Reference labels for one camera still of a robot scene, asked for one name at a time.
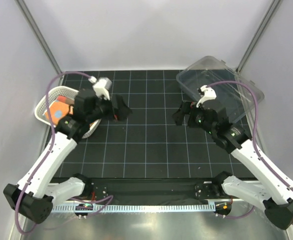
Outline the pink brown towel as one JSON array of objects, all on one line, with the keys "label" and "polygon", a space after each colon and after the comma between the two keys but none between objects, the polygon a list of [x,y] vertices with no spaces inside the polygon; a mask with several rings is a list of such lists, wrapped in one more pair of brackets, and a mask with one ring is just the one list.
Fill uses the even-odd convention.
[{"label": "pink brown towel", "polygon": [[73,105],[75,103],[73,99],[63,95],[58,95],[56,100],[67,105]]}]

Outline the orange polka dot towel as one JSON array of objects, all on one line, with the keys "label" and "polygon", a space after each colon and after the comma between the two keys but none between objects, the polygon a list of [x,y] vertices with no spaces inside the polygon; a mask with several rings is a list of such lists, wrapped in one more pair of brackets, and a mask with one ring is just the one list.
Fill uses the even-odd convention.
[{"label": "orange polka dot towel", "polygon": [[67,114],[70,114],[70,115],[73,114],[72,106],[58,100],[55,100],[53,103],[50,104],[49,110],[50,110],[52,122],[55,126],[58,124],[61,118],[65,117]]}]

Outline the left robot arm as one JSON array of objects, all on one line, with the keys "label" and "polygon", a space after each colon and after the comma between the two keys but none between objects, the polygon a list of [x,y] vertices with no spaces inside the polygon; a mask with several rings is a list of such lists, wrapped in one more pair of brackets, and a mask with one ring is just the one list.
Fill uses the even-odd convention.
[{"label": "left robot arm", "polygon": [[22,215],[41,224],[53,207],[73,197],[88,200],[92,196],[92,180],[80,173],[54,187],[49,187],[49,183],[93,122],[102,119],[125,121],[132,113],[121,95],[115,94],[113,98],[116,104],[92,89],[78,92],[74,104],[53,128],[50,143],[31,169],[17,184],[9,183],[3,190],[16,218]]}]

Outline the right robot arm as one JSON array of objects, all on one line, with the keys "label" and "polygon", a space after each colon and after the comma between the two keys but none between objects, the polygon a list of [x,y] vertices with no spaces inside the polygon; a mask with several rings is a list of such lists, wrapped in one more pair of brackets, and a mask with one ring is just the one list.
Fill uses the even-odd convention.
[{"label": "right robot arm", "polygon": [[185,115],[189,116],[189,128],[207,132],[218,147],[240,161],[262,185],[250,185],[223,171],[212,179],[212,194],[217,198],[226,195],[240,198],[264,211],[277,228],[288,229],[293,224],[293,181],[270,161],[240,125],[229,121],[218,100],[206,101],[199,107],[195,102],[183,101],[172,115],[177,126],[182,125]]}]

